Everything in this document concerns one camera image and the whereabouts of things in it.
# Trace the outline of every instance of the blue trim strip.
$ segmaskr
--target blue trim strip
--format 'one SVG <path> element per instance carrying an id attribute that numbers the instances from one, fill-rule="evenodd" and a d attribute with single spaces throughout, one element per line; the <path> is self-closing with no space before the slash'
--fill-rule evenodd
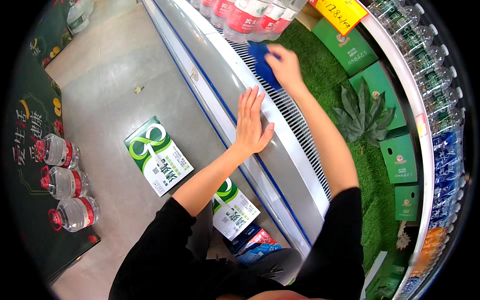
<path id="1" fill-rule="evenodd" d="M 202 72 L 204 78 L 206 79 L 206 81 L 208 82 L 208 84 L 212 87 L 212 90 L 215 92 L 216 96 L 218 97 L 218 99 L 220 100 L 220 102 L 222 103 L 223 107 L 225 108 L 225 110 L 227 111 L 227 113 L 230 115 L 230 118 L 232 119 L 232 121 L 235 123 L 235 125 L 237 125 L 237 119 L 235 118 L 235 116 L 233 115 L 233 113 L 231 112 L 231 110 L 228 108 L 228 105 L 225 103 L 225 101 L 223 100 L 222 96 L 220 95 L 220 93 L 217 91 L 217 89 L 215 88 L 215 86 L 213 85 L 213 83 L 211 82 L 210 78 L 207 76 L 206 72 L 203 70 L 203 68 L 201 67 L 200 63 L 197 61 L 197 59 L 195 58 L 195 56 L 193 55 L 193 53 L 190 51 L 190 49 L 188 48 L 188 46 L 185 44 L 185 42 L 183 41 L 183 39 L 180 37 L 179 33 L 175 30 L 175 27 L 172 25 L 172 23 L 170 22 L 170 20 L 167 18 L 167 16 L 163 13 L 162 9 L 160 8 L 160 6 L 157 4 L 156 0 L 153 0 L 153 2 L 155 3 L 156 7 L 158 8 L 158 10 L 160 11 L 160 13 L 163 15 L 163 18 L 165 19 L 165 21 L 167 21 L 168 25 L 170 26 L 170 29 L 175 33 L 175 35 L 177 36 L 178 40 L 183 44 L 183 47 L 185 48 L 185 50 L 188 52 L 188 54 L 190 55 L 191 59 L 193 60 L 193 62 L 197 65 L 198 69 L 200 70 L 200 72 Z M 310 239 L 308 238 L 307 236 L 307 233 L 305 232 L 305 230 L 303 229 L 302 225 L 300 224 L 300 222 L 298 221 L 297 219 L 297 216 L 295 215 L 295 213 L 293 212 L 290 204 L 288 204 L 287 202 L 287 199 L 285 198 L 285 196 L 283 195 L 282 191 L 280 190 L 280 188 L 278 187 L 277 183 L 275 182 L 275 180 L 273 179 L 272 177 L 272 174 L 270 174 L 270 172 L 267 170 L 266 168 L 266 165 L 265 163 L 262 161 L 262 159 L 258 156 L 258 154 L 255 155 L 258 159 L 258 161 L 260 162 L 260 165 L 263 167 L 263 169 L 265 170 L 268 178 L 270 179 L 270 181 L 273 183 L 274 187 L 276 188 L 278 194 L 280 195 L 280 198 L 282 198 L 282 201 L 283 203 L 285 204 L 285 206 L 287 207 L 287 209 L 290 211 L 293 219 L 295 220 L 295 222 L 297 223 L 300 231 L 302 232 L 302 234 L 304 235 L 305 239 L 307 240 L 308 244 L 310 245 L 310 247 L 313 247 L 312 245 L 312 242 L 310 241 Z"/>
<path id="2" fill-rule="evenodd" d="M 183 75 L 183 72 L 181 71 L 181 68 L 180 66 L 178 65 L 178 63 L 175 61 L 175 58 L 173 56 L 173 54 L 171 53 L 170 49 L 168 48 L 167 44 L 165 43 L 165 41 L 163 40 L 163 37 L 162 35 L 160 34 L 160 32 L 158 31 L 157 27 L 155 26 L 155 22 L 153 22 L 153 19 L 152 17 L 150 16 L 150 14 L 148 14 L 148 16 L 150 17 L 150 20 L 152 21 L 152 23 L 154 24 L 154 27 L 156 29 L 156 31 L 158 32 L 158 35 L 160 36 L 160 39 L 162 40 L 163 44 L 165 45 L 165 48 L 167 49 L 168 53 L 170 54 L 170 56 L 172 57 L 172 60 L 173 62 L 175 63 L 175 65 L 177 66 L 177 68 L 179 69 L 179 72 L 180 72 L 180 75 L 182 75 L 185 83 L 187 84 L 188 88 L 190 89 L 190 91 L 192 92 L 192 95 L 193 97 L 195 97 L 195 100 L 197 100 L 197 103 L 198 105 L 200 106 L 200 108 L 202 109 L 202 111 L 204 112 L 204 115 L 207 117 L 208 121 L 210 122 L 210 125 L 212 125 L 213 129 L 215 130 L 216 134 L 218 135 L 218 137 L 220 138 L 220 140 L 222 141 L 222 144 L 223 146 L 225 146 L 225 149 L 228 149 L 228 146 L 227 144 L 225 143 L 225 141 L 223 140 L 223 138 L 220 136 L 220 133 L 218 132 L 218 130 L 216 129 L 216 127 L 213 125 L 213 122 L 212 120 L 210 119 L 210 117 L 208 116 L 207 112 L 205 111 L 202 103 L 200 102 L 200 100 L 198 99 L 197 95 L 195 94 L 195 92 L 193 91 L 192 87 L 190 86 L 190 83 L 187 81 L 187 78 L 185 77 L 185 75 Z M 262 204 L 263 207 L 266 207 L 264 205 L 264 202 L 262 200 L 262 198 L 260 197 L 260 195 L 257 193 L 257 191 L 255 190 L 255 188 L 253 187 L 252 183 L 250 182 L 250 180 L 247 178 L 247 175 L 245 175 L 245 173 L 243 172 L 243 170 L 239 167 L 238 168 L 240 170 L 240 172 L 242 173 L 242 175 L 244 176 L 245 180 L 248 182 L 248 185 L 250 185 L 250 188 L 252 189 L 253 193 L 255 194 L 255 196 L 257 196 L 258 200 L 260 201 L 260 203 Z M 278 230 L 280 230 L 280 233 L 283 235 L 283 237 L 285 238 L 285 240 L 288 242 L 288 244 L 290 245 L 290 247 L 293 247 L 292 244 L 290 243 L 289 239 L 287 238 L 287 236 L 285 235 L 285 233 L 282 231 L 282 229 L 280 228 L 280 226 L 278 226 L 278 223 L 276 222 L 275 218 L 272 216 L 272 214 L 270 213 L 270 211 L 268 209 L 265 209 L 265 211 L 267 212 L 267 214 L 270 216 L 270 218 L 272 219 L 273 223 L 275 224 L 275 226 L 278 228 Z"/>

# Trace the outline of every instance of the hand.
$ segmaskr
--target hand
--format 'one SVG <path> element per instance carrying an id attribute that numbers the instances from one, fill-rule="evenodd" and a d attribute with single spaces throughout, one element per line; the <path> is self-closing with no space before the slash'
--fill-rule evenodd
<path id="1" fill-rule="evenodd" d="M 253 153 L 262 151 L 272 139 L 274 124 L 267 125 L 262 134 L 260 122 L 260 106 L 265 98 L 265 92 L 258 95 L 258 86 L 247 88 L 247 91 L 239 97 L 239 113 L 237 121 L 237 138 L 232 148 L 241 152 L 245 158 Z"/>
<path id="2" fill-rule="evenodd" d="M 275 78 L 285 91 L 293 96 L 297 91 L 306 89 L 297 55 L 282 45 L 269 44 L 267 47 L 270 53 L 265 54 L 265 61 L 270 65 Z"/>

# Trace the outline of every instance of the blue cleaning cloth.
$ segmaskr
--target blue cleaning cloth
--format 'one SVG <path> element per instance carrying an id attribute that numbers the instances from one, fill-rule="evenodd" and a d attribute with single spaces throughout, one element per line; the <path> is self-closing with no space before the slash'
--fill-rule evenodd
<path id="1" fill-rule="evenodd" d="M 265 61 L 265 54 L 270 53 L 267 48 L 267 44 L 265 43 L 256 43 L 256 42 L 248 42 L 250 47 L 248 48 L 248 54 L 252 55 L 257 59 L 255 63 L 255 71 L 259 76 L 261 76 L 267 83 L 274 89 L 278 90 L 281 89 L 282 86 L 278 83 L 277 79 L 273 75 L 272 68 L 268 65 Z"/>

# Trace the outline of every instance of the gray tile floor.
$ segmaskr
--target gray tile floor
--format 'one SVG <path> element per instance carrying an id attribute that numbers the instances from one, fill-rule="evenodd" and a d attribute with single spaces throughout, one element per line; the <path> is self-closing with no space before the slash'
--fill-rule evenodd
<path id="1" fill-rule="evenodd" d="M 94 229 L 102 237 L 53 288 L 65 300 L 107 299 L 125 255 L 178 188 L 159 198 L 123 139 L 157 115 L 195 171 L 225 148 L 135 0 L 97 0 L 88 27 L 46 71 L 61 87 L 65 137 L 80 147 L 80 167 L 101 208 Z M 137 85 L 145 86 L 139 95 Z M 261 209 L 255 222 L 288 246 L 241 173 L 230 178 Z M 231 256 L 214 230 L 208 257 L 217 255 Z"/>

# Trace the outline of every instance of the yellow price tag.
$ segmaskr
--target yellow price tag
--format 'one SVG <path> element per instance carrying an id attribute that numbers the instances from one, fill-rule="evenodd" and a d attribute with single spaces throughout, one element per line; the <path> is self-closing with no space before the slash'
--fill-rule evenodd
<path id="1" fill-rule="evenodd" d="M 315 8 L 346 36 L 368 12 L 355 0 L 318 0 Z"/>

